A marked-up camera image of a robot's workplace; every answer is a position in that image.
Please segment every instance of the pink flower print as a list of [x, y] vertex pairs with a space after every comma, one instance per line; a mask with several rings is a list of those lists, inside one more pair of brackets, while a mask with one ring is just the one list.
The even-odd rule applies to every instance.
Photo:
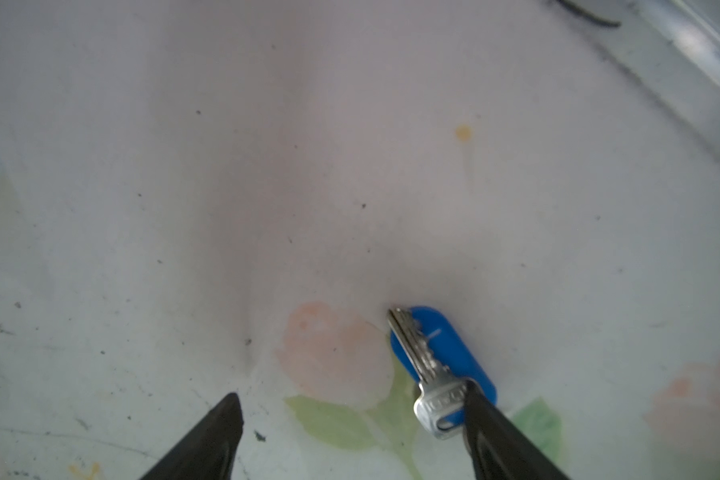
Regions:
[[291, 313], [277, 357], [304, 395], [323, 402], [362, 410], [392, 388], [392, 355], [384, 334], [324, 302], [304, 303]]
[[692, 456], [720, 461], [720, 361], [691, 363], [653, 397], [644, 415], [668, 445]]

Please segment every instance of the plastic key tag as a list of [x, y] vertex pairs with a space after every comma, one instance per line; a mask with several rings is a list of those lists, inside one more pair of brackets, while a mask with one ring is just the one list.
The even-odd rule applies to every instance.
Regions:
[[[422, 327], [422, 333], [427, 337], [429, 348], [434, 358], [443, 365], [448, 366], [457, 377], [466, 377], [474, 380], [483, 391], [485, 398], [496, 404], [496, 387], [490, 381], [477, 360], [474, 359], [464, 342], [451, 326], [445, 316], [429, 306], [414, 306], [409, 309]], [[400, 341], [395, 335], [390, 335], [392, 351], [403, 364], [408, 374], [418, 383], [419, 378], [408, 356], [405, 355]], [[464, 423], [464, 411], [454, 413], [448, 420], [454, 425]]]

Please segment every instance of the key head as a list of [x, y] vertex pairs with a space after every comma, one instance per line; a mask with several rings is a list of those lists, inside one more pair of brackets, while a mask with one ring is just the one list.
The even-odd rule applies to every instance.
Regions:
[[421, 383], [420, 387], [422, 395], [414, 402], [413, 410], [424, 430], [441, 440], [456, 435], [462, 425], [448, 418], [464, 408], [466, 381], [443, 374], [430, 383]]

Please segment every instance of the metal key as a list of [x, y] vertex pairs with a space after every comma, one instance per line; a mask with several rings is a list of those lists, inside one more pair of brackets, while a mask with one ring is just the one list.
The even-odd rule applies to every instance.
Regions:
[[411, 312], [390, 309], [387, 321], [418, 374], [422, 394], [413, 404], [416, 418], [436, 438], [445, 439], [457, 434], [461, 425], [454, 425], [447, 418], [464, 408], [467, 379], [457, 378], [447, 366], [434, 358], [427, 338]]

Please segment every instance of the yellow stain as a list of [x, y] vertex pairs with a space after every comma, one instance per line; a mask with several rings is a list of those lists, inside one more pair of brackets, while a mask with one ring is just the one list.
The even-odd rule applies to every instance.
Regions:
[[80, 469], [74, 465], [70, 465], [69, 470], [72, 475], [80, 478], [80, 480], [96, 480], [96, 475], [98, 475], [101, 470], [101, 466], [99, 466], [98, 462], [94, 462], [94, 464], [90, 466], [90, 474], [82, 473]]
[[461, 124], [458, 127], [456, 127], [456, 130], [454, 130], [454, 133], [456, 134], [456, 138], [459, 139], [459, 141], [466, 143], [472, 139], [472, 127], [466, 124]]

